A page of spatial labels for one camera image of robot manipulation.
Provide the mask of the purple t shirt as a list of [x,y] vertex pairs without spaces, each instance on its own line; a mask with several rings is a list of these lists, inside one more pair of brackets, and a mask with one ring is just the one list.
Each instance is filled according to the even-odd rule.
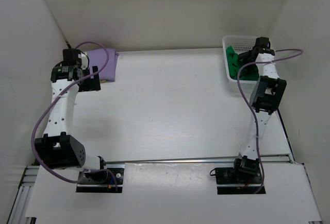
[[[113,48],[106,48],[109,55],[109,60],[104,69],[99,73],[100,80],[115,81],[116,68],[119,53]],[[90,60],[90,66],[98,66],[100,70],[106,61],[106,53],[103,49],[87,51],[87,56]]]

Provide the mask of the green t shirt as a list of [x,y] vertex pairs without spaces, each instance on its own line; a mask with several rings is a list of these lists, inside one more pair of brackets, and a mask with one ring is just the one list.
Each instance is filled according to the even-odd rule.
[[[226,48],[226,57],[229,76],[231,79],[236,80],[239,69],[243,66],[243,63],[238,60],[238,54],[234,51],[232,46]],[[256,65],[247,66],[240,73],[240,80],[257,81],[258,78],[259,73]]]

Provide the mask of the aluminium frame rail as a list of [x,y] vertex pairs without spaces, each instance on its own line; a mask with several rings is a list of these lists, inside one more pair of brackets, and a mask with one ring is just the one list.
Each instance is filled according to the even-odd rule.
[[56,223],[64,213],[60,204],[73,196],[76,184],[61,182],[34,159],[23,170],[7,223]]

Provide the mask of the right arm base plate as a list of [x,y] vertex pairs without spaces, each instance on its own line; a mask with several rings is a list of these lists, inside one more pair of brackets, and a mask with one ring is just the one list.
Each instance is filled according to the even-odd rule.
[[209,173],[211,177],[215,177],[218,195],[255,195],[265,194],[266,190],[263,186],[261,189],[262,174],[258,172],[252,178],[239,178],[234,175],[231,167],[216,167]]

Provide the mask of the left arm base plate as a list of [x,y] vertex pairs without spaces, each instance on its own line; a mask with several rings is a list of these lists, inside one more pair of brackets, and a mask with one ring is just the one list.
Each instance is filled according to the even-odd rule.
[[115,176],[117,186],[113,177],[108,172],[99,174],[87,174],[80,184],[76,185],[77,193],[114,193],[119,194],[123,190],[124,167],[108,168]]

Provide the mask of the white plastic basket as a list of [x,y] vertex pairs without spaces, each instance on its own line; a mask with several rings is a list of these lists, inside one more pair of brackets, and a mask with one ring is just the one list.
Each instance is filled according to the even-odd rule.
[[245,81],[240,80],[240,73],[241,71],[250,65],[256,65],[258,68],[259,77],[260,76],[267,76],[269,78],[278,78],[278,74],[276,71],[276,65],[274,63],[271,63],[270,61],[274,59],[274,56],[271,54],[258,54],[255,62],[250,62],[247,64],[244,64],[238,72],[237,79],[233,80],[229,76],[228,71],[228,64],[227,64],[227,57],[226,57],[226,48],[229,46],[232,46],[234,51],[237,54],[252,50],[255,41],[258,38],[258,36],[235,36],[235,35],[228,35],[224,36],[222,39],[222,46],[223,46],[223,54],[224,54],[224,63],[225,63],[225,71],[226,71],[226,77],[229,87],[232,90],[238,91],[238,85],[241,85],[241,88],[244,90],[253,89],[256,82],[258,81]]

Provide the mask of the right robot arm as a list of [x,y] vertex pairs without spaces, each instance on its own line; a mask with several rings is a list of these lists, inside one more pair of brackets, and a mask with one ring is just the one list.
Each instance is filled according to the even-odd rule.
[[[275,52],[272,49],[254,49],[243,56],[250,56],[246,63],[239,69],[237,82],[239,91],[252,112],[249,132],[245,145],[234,161],[232,178],[239,183],[255,177],[260,168],[260,146],[266,125],[272,114],[278,110],[287,82],[280,79],[277,73]],[[259,78],[247,99],[240,85],[241,72],[249,67],[257,66]]]

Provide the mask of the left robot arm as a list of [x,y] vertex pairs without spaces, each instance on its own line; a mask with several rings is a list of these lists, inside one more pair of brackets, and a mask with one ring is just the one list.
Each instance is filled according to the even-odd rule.
[[73,114],[75,99],[79,92],[101,89],[98,68],[78,66],[56,66],[51,73],[52,102],[40,117],[47,118],[47,125],[40,138],[31,137],[32,151],[41,164],[52,175],[62,179],[57,170],[81,170],[97,183],[106,181],[108,170],[104,159],[91,156],[84,145],[74,137]]

